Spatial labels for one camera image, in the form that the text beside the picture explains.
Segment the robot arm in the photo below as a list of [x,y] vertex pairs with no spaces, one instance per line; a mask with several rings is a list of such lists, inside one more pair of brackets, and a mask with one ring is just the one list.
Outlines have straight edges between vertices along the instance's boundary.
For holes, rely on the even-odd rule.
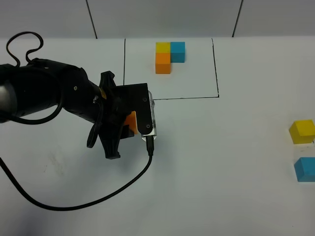
[[[20,67],[20,61],[8,50],[9,43],[16,37],[31,33],[38,37],[40,46],[26,54],[28,65]],[[55,118],[62,108],[91,123],[87,147],[92,148],[100,138],[108,159],[119,158],[120,139],[134,136],[138,130],[146,141],[149,162],[133,180],[114,193],[99,200],[71,207],[44,205],[29,196],[0,158],[0,166],[17,190],[31,203],[49,210],[76,210],[105,201],[120,193],[138,180],[148,169],[154,151],[156,125],[154,102],[147,84],[116,86],[114,74],[110,71],[101,74],[99,86],[88,80],[84,69],[47,59],[28,58],[28,54],[39,50],[43,39],[34,32],[23,32],[12,37],[7,44],[8,53],[17,65],[0,65],[0,122],[8,120],[23,124],[42,124]],[[28,120],[23,116],[57,105],[55,111],[46,118]],[[135,124],[126,123],[127,117],[135,113]]]

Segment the wooden block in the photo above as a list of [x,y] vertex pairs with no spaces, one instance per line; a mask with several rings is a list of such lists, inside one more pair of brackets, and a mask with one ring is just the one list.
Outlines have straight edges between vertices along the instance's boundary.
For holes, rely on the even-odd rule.
[[171,62],[185,62],[185,42],[171,42]]
[[171,43],[158,42],[156,44],[156,53],[170,53],[170,52],[171,52]]
[[156,74],[171,73],[171,54],[156,53]]
[[315,139],[315,126],[311,119],[295,121],[289,132],[294,144],[309,144]]
[[294,168],[297,181],[315,182],[315,157],[301,157]]

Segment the white surface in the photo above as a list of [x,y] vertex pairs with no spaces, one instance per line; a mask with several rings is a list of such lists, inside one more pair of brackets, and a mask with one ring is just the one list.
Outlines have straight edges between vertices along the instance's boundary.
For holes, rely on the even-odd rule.
[[[298,183],[293,164],[315,147],[294,146],[288,128],[315,119],[314,40],[214,38],[220,98],[156,101],[154,160],[138,182],[91,208],[51,212],[0,171],[0,234],[313,236],[314,184]],[[0,156],[44,203],[95,200],[138,174],[147,154],[134,137],[122,140],[121,159],[106,160],[99,141],[85,148],[85,125],[75,116],[0,125]]]
[[[184,63],[171,63],[171,73],[156,74],[156,42],[185,42]],[[125,84],[148,83],[153,99],[217,97],[211,38],[127,39]]]
[[315,35],[313,0],[245,0],[235,36]]
[[98,38],[232,36],[241,0],[89,0]]
[[43,37],[95,38],[85,0],[2,0],[0,38],[22,31]]

